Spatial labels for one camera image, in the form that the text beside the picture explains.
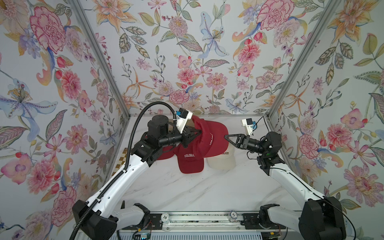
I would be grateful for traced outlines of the cream Colorado baseball cap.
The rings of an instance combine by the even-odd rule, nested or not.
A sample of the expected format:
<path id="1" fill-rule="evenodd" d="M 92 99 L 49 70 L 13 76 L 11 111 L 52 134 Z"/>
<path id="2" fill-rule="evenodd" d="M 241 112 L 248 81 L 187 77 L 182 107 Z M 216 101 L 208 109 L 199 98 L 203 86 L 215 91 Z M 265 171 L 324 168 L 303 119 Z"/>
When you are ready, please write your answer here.
<path id="1" fill-rule="evenodd" d="M 210 168 L 216 170 L 232 170 L 236 167 L 235 147 L 228 145 L 227 150 L 221 155 L 207 158 Z"/>

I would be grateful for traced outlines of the aluminium corner frame post right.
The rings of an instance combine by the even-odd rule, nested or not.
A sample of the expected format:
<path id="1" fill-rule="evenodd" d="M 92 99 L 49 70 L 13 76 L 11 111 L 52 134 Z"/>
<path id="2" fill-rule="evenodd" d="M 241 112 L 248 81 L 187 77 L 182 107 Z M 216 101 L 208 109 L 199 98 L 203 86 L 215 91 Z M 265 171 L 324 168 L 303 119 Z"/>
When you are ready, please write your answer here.
<path id="1" fill-rule="evenodd" d="M 314 50 L 318 40 L 320 39 L 322 33 L 324 32 L 326 28 L 326 24 L 329 21 L 329 18 L 334 13 L 334 8 L 338 6 L 337 1 L 328 1 L 323 13 L 320 15 L 319 20 L 317 21 L 312 36 L 309 38 L 307 43 L 305 44 L 303 50 L 299 54 L 297 58 L 297 62 L 292 67 L 292 70 L 290 71 L 287 79 L 285 80 L 285 83 L 283 84 L 282 89 L 280 90 L 279 94 L 277 95 L 276 100 L 274 101 L 274 104 L 270 108 L 267 114 L 265 116 L 270 120 L 274 114 L 278 112 L 278 108 L 283 102 L 287 92 L 289 91 L 291 85 L 293 84 L 294 80 L 296 79 L 299 71 L 301 68 L 305 65 L 306 60 L 308 59 L 310 53 Z"/>

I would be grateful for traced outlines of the maroon Colorado cap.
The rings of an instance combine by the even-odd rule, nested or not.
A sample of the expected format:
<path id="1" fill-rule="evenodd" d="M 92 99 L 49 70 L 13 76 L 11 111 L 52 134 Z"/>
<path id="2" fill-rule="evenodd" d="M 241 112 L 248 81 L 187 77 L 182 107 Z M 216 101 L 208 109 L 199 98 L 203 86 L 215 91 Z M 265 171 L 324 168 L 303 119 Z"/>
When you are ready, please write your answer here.
<path id="1" fill-rule="evenodd" d="M 180 171 L 183 174 L 200 173 L 204 169 L 204 158 L 208 151 L 209 147 L 204 144 L 193 142 L 187 148 L 180 144 L 174 150 Z"/>

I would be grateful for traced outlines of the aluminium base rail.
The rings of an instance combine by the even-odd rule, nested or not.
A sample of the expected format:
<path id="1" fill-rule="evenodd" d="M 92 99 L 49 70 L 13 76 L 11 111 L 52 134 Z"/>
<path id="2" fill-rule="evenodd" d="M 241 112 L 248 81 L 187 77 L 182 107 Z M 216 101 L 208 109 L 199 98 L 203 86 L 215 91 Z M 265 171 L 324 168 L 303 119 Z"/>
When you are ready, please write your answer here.
<path id="1" fill-rule="evenodd" d="M 271 208 L 280 217 L 268 217 L 262 211 L 256 212 L 149 212 L 138 207 L 117 210 L 111 216 L 102 218 L 94 214 L 83 224 L 81 230 L 89 237 L 109 239 L 120 230 L 158 231 L 234 231 L 234 230 L 283 230 L 299 231 L 298 211 L 279 207 Z"/>

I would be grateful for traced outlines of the aluminium corner frame post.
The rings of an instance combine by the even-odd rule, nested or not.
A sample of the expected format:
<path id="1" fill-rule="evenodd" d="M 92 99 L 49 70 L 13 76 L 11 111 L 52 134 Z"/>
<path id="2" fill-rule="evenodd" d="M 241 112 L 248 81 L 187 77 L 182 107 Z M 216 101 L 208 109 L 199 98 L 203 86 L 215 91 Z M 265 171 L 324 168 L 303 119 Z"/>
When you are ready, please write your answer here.
<path id="1" fill-rule="evenodd" d="M 292 67 L 292 70 L 290 71 L 287 79 L 285 80 L 285 83 L 283 84 L 282 89 L 280 90 L 279 94 L 277 95 L 276 100 L 274 101 L 274 104 L 270 108 L 267 114 L 265 116 L 270 120 L 274 114 L 278 112 L 278 108 L 283 102 L 287 92 L 289 91 L 291 85 L 293 84 L 294 80 L 296 79 L 299 71 L 301 68 L 305 65 L 306 60 L 308 59 L 310 53 L 314 50 L 318 40 L 320 39 L 322 33 L 324 32 L 326 28 L 326 24 L 329 21 L 329 18 L 334 13 L 334 8 L 338 6 L 337 1 L 328 1 L 323 13 L 320 15 L 319 20 L 317 21 L 312 36 L 309 38 L 307 43 L 305 44 L 303 50 L 299 54 L 297 58 L 297 62 Z"/>
<path id="2" fill-rule="evenodd" d="M 99 42 L 97 40 L 97 37 L 92 29 L 92 26 L 90 25 L 90 22 L 88 21 L 88 18 L 86 16 L 85 10 L 83 6 L 81 5 L 80 1 L 74 1 L 69 0 L 69 5 L 74 12 L 80 26 L 85 31 L 85 36 L 91 46 L 91 49 L 94 51 L 95 59 L 97 63 L 99 64 L 101 70 L 106 76 L 106 79 L 108 83 L 110 84 L 110 87 L 112 88 L 113 94 L 115 94 L 116 100 L 118 102 L 118 105 L 120 107 L 120 110 L 122 111 L 124 117 L 129 120 L 131 115 L 129 113 L 129 110 L 126 107 L 126 104 L 123 100 L 123 97 L 119 91 L 119 88 L 117 86 L 117 83 L 115 81 L 115 78 L 113 76 L 113 73 L 111 71 L 111 68 L 108 65 L 107 60 L 104 57 L 102 48 L 99 45 Z"/>

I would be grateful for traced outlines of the aluminium corner frame post left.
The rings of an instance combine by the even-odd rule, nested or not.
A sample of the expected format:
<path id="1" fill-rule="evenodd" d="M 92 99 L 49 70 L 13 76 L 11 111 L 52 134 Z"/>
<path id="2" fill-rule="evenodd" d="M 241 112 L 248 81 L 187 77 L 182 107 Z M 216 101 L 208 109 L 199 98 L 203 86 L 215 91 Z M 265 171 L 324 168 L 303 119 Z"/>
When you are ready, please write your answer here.
<path id="1" fill-rule="evenodd" d="M 129 120 L 131 115 L 129 113 L 129 110 L 126 107 L 126 104 L 123 100 L 123 97 L 119 91 L 119 88 L 117 86 L 117 83 L 115 81 L 115 78 L 113 76 L 113 73 L 111 71 L 111 68 L 108 65 L 107 60 L 104 57 L 102 48 L 99 45 L 99 42 L 97 40 L 97 37 L 92 29 L 92 26 L 90 25 L 90 22 L 88 21 L 88 18 L 86 16 L 85 10 L 83 6 L 81 5 L 80 1 L 74 1 L 69 0 L 69 5 L 74 12 L 80 26 L 85 31 L 85 36 L 91 46 L 91 49 L 94 51 L 95 59 L 97 63 L 99 64 L 101 70 L 106 76 L 106 79 L 108 83 L 110 84 L 110 87 L 112 88 L 113 94 L 115 94 L 116 100 L 118 102 L 118 105 L 120 107 L 120 110 L 122 111 L 124 117 Z"/>

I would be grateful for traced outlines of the wooden chessboard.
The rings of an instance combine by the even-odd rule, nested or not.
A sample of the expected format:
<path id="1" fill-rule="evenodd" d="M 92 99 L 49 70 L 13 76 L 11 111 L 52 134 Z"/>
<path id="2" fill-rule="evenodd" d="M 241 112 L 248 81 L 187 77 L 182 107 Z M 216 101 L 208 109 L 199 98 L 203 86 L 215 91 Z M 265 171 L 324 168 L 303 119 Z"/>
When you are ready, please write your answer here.
<path id="1" fill-rule="evenodd" d="M 115 166 L 114 166 L 112 174 L 111 174 L 112 177 L 118 172 L 118 170 L 120 169 L 121 166 L 125 165 L 127 152 L 128 152 L 128 149 L 124 148 L 122 150 L 122 152 L 120 153 L 120 155 L 117 157 L 117 160 L 115 162 Z"/>

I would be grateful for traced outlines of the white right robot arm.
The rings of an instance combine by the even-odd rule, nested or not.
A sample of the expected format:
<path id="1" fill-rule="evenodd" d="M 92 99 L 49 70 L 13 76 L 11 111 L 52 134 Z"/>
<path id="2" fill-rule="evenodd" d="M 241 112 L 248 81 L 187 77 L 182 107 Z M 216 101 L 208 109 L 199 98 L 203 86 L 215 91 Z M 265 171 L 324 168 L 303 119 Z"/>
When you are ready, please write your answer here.
<path id="1" fill-rule="evenodd" d="M 282 137 L 269 132 L 260 140 L 249 135 L 226 135 L 237 149 L 258 154 L 260 169 L 276 180 L 296 200 L 300 211 L 288 210 L 278 204 L 260 207 L 257 223 L 263 228 L 282 225 L 301 234 L 305 240 L 344 240 L 347 237 L 341 203 L 327 197 L 299 178 L 280 158 Z"/>

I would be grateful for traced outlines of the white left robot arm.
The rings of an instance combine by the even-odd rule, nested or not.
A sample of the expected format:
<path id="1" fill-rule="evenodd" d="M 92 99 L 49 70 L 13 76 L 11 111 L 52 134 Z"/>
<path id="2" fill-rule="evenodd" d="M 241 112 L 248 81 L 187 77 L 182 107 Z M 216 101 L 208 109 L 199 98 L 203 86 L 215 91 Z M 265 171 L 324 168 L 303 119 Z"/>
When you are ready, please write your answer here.
<path id="1" fill-rule="evenodd" d="M 192 112 L 180 109 L 173 122 L 167 116 L 156 115 L 148 122 L 148 131 L 140 141 L 130 145 L 126 163 L 87 201 L 78 200 L 72 210 L 76 226 L 70 236 L 76 238 L 82 231 L 92 240 L 108 240 L 126 227 L 145 228 L 150 222 L 150 210 L 142 204 L 124 207 L 121 200 L 136 179 L 163 154 L 168 146 L 187 147 L 201 134 L 187 126 Z"/>

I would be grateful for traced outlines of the green circuit board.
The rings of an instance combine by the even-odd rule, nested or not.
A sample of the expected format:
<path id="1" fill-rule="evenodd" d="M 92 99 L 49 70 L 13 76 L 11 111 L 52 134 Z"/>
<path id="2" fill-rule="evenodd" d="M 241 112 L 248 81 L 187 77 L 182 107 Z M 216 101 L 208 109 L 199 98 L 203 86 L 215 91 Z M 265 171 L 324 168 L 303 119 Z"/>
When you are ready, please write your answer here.
<path id="1" fill-rule="evenodd" d="M 151 233 L 140 233 L 135 235 L 135 240 L 150 240 Z"/>

